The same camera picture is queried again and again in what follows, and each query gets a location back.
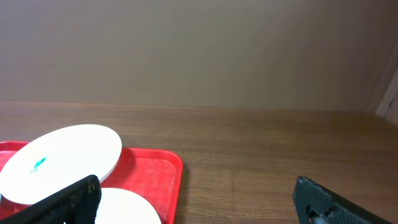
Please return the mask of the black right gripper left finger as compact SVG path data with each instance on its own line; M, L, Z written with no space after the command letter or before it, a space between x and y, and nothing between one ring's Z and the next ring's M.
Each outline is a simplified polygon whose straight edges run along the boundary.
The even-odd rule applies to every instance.
M100 181L89 175L1 220L1 224L95 224Z

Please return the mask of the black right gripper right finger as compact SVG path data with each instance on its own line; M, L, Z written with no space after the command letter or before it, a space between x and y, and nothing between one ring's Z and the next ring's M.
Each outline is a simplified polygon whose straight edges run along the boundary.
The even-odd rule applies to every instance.
M293 202L300 224L391 224L305 176L297 177Z

